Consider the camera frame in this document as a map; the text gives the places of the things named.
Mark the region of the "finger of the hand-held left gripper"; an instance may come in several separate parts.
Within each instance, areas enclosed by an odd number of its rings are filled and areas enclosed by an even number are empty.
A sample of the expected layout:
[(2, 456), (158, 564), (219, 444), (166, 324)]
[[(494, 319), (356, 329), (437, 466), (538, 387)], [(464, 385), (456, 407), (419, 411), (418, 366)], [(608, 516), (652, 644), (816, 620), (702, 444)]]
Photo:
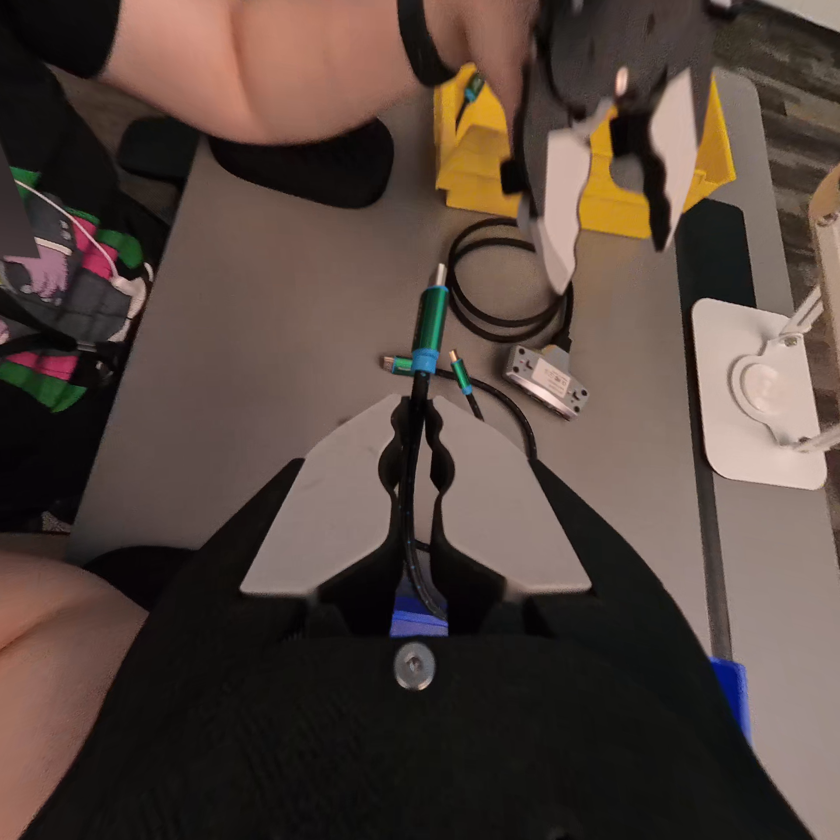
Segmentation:
[(643, 192), (658, 252), (673, 241), (694, 177), (699, 141), (691, 70), (665, 84), (643, 134)]
[(534, 196), (533, 241), (550, 287), (562, 296), (576, 269), (581, 197), (592, 168), (589, 141), (573, 129), (553, 130), (539, 162), (542, 191)]

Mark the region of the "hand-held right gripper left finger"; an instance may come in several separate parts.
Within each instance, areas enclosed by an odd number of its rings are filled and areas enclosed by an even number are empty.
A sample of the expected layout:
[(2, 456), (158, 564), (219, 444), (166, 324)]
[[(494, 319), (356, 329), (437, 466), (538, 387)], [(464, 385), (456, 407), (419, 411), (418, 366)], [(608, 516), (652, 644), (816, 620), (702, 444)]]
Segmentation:
[(338, 426), (298, 465), (240, 585), (245, 595), (336, 607), (354, 634), (390, 630), (404, 548), (396, 496), (405, 398)]

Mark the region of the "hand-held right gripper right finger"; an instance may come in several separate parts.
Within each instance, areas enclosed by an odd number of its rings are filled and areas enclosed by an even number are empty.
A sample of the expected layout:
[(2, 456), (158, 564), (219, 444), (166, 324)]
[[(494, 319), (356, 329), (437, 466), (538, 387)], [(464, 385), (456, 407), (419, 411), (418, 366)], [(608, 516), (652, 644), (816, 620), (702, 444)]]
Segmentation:
[(591, 590), (531, 460), (516, 445), (441, 396), (427, 406), (426, 441), (436, 490), (430, 571), (450, 633), (477, 633), (502, 603)]

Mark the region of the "yellow storage bin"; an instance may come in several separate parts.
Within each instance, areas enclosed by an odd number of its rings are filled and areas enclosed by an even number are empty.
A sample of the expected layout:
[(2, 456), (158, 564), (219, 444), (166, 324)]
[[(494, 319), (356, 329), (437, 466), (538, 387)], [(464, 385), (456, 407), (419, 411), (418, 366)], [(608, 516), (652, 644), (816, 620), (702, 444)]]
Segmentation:
[[(476, 76), (476, 66), (467, 64), (453, 80), (434, 90), (436, 188), (445, 192), (449, 207), (514, 218), (520, 196), (505, 194), (500, 177), (501, 163), (510, 155), (506, 119), (488, 87), (482, 87), (472, 99), (465, 98), (465, 93), (473, 90)], [(615, 117), (616, 109), (612, 108), (591, 136), (592, 165), (581, 198), (581, 226), (596, 233), (648, 238), (646, 198), (613, 180), (611, 129)], [(736, 178), (728, 128), (713, 81), (684, 210)]]

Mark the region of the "silver adapter hub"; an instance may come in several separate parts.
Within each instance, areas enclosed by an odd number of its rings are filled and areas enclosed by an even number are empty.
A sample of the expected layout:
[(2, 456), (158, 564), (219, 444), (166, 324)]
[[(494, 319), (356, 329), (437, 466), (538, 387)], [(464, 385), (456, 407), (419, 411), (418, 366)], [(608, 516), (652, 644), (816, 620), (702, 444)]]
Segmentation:
[(504, 378), (567, 421), (579, 417), (588, 390), (571, 373), (570, 351), (558, 341), (541, 349), (517, 344), (510, 349)]

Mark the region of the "blue storage bin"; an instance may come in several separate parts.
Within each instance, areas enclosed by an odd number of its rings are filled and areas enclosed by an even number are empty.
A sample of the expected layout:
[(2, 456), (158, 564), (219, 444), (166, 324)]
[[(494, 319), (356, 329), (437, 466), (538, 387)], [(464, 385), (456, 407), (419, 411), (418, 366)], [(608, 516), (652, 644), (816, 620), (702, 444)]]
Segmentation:
[[(448, 620), (433, 615), (415, 595), (398, 587), (391, 620), (393, 638), (447, 637)], [(753, 743), (746, 668), (726, 658), (709, 657), (712, 670), (743, 736)]]

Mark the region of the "person's left forearm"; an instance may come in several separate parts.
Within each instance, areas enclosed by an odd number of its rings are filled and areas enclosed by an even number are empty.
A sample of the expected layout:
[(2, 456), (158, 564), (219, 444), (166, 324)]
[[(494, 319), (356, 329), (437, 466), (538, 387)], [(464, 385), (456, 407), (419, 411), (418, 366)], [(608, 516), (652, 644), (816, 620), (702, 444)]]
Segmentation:
[(205, 133), (298, 144), (420, 90), (395, 2), (126, 1), (100, 80)]

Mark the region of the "person's left hand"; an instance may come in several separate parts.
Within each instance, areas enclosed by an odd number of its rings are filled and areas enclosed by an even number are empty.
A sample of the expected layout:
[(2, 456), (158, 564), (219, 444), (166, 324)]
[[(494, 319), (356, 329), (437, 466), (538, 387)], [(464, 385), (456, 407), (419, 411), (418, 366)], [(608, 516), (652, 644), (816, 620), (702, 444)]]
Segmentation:
[(425, 1), (427, 31), (451, 70), (471, 63), (497, 97), (511, 130), (532, 53), (537, 1)]

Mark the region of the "black desk grommet cover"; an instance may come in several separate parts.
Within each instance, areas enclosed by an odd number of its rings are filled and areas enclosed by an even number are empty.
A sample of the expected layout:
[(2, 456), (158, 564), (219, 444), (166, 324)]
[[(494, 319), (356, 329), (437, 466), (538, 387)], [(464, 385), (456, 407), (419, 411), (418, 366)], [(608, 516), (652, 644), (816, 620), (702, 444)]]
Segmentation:
[(742, 210), (705, 198), (684, 213), (675, 254), (684, 321), (704, 298), (756, 308), (747, 231)]

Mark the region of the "black wristband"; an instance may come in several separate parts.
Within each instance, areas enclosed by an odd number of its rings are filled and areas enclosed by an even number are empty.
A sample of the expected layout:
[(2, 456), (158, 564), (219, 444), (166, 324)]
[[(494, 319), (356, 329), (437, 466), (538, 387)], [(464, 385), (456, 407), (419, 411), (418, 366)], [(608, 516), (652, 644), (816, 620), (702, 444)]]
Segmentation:
[(438, 53), (427, 26), (424, 1), (397, 1), (397, 23), (406, 58), (424, 88), (438, 88), (458, 74)]

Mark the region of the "instruction sheet display stand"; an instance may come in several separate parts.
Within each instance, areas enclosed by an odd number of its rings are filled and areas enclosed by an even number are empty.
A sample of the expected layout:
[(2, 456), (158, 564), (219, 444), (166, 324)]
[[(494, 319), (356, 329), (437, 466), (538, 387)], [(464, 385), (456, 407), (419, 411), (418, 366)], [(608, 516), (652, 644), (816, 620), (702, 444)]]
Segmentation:
[(820, 430), (805, 335), (820, 317), (838, 349), (839, 167), (815, 190), (808, 219), (818, 284), (785, 316), (702, 298), (690, 311), (703, 443), (721, 477), (819, 490), (839, 427)]

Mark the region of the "person's bare leg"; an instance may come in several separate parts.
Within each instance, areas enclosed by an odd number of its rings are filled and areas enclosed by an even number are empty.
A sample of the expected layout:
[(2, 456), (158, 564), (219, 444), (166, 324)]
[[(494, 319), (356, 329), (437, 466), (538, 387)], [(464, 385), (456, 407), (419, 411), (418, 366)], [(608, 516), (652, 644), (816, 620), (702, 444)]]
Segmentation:
[(66, 776), (147, 611), (88, 571), (1, 553), (1, 838)]

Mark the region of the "person's printed black shirt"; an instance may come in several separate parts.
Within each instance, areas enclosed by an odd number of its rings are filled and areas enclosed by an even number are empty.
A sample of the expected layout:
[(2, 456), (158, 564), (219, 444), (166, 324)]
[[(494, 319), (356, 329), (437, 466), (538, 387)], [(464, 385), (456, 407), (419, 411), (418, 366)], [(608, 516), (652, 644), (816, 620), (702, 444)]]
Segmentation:
[(2, 148), (37, 248), (2, 256), (3, 532), (74, 521), (169, 235), (52, 72), (99, 76), (119, 11), (1, 3)]

